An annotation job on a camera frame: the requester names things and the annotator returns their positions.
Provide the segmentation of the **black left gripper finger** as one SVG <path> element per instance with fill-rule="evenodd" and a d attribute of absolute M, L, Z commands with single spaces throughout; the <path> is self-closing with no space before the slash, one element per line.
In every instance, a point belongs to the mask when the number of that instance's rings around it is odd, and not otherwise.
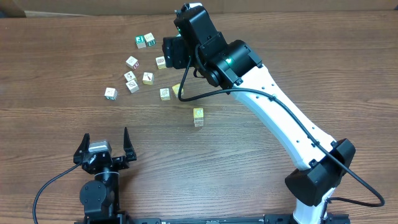
<path fill-rule="evenodd" d="M 129 133 L 128 133 L 128 129 L 127 127 L 124 128 L 124 138 L 123 138 L 123 149 L 126 155 L 126 160 L 127 161 L 136 161 L 137 160 L 137 156 L 134 150 L 134 147 L 131 143 L 130 137 L 129 137 Z"/>
<path fill-rule="evenodd" d="M 78 149 L 73 155 L 73 162 L 75 164 L 80 164 L 83 162 L 84 155 L 88 152 L 89 145 L 90 145 L 90 134 L 85 133 L 82 142 L 80 143 Z"/>

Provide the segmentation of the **wooden block yellow acorn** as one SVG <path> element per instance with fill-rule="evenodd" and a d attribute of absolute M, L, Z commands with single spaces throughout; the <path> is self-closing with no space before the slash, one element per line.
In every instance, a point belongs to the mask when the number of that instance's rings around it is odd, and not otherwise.
<path fill-rule="evenodd" d="M 179 93 L 179 90 L 180 90 L 180 83 L 172 86 L 172 90 L 173 90 L 173 93 L 174 93 L 175 97 L 178 98 L 178 93 Z M 184 94 L 184 90 L 182 88 L 181 89 L 181 96 L 183 96 L 183 94 Z"/>

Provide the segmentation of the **wooden block green R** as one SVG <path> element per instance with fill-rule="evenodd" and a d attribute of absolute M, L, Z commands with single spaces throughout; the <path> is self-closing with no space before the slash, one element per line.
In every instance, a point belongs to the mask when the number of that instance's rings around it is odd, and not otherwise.
<path fill-rule="evenodd" d="M 194 123 L 203 123 L 204 119 L 203 118 L 194 118 Z"/>

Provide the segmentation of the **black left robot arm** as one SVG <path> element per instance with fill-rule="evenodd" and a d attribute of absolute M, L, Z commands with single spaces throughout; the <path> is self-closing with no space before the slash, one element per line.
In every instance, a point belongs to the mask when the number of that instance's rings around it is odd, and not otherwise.
<path fill-rule="evenodd" d="M 107 140 L 90 142 L 86 133 L 73 155 L 73 162 L 94 176 L 80 190 L 80 202 L 84 206 L 84 223 L 132 223 L 127 212 L 120 209 L 119 171 L 129 168 L 137 159 L 128 129 L 124 129 L 125 155 L 113 157 Z"/>

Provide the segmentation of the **wooden block yellow top bone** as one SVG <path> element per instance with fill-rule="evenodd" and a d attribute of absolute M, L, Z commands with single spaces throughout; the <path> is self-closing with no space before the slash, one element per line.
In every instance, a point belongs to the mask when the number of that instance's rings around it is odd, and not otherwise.
<path fill-rule="evenodd" d="M 203 108 L 194 108 L 193 109 L 193 117 L 197 118 L 204 118 L 204 110 Z"/>

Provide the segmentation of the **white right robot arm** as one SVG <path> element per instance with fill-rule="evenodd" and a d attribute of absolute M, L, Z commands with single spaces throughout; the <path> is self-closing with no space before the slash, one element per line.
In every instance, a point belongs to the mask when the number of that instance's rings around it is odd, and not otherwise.
<path fill-rule="evenodd" d="M 279 140 L 296 169 L 285 184 L 296 198 L 291 215 L 266 215 L 265 223 L 349 223 L 347 215 L 327 213 L 333 192 L 356 152 L 348 139 L 336 141 L 313 124 L 283 93 L 259 56 L 242 40 L 221 37 L 188 45 L 181 36 L 165 37 L 167 67 L 195 67 L 209 83 L 220 86 L 247 106 Z"/>

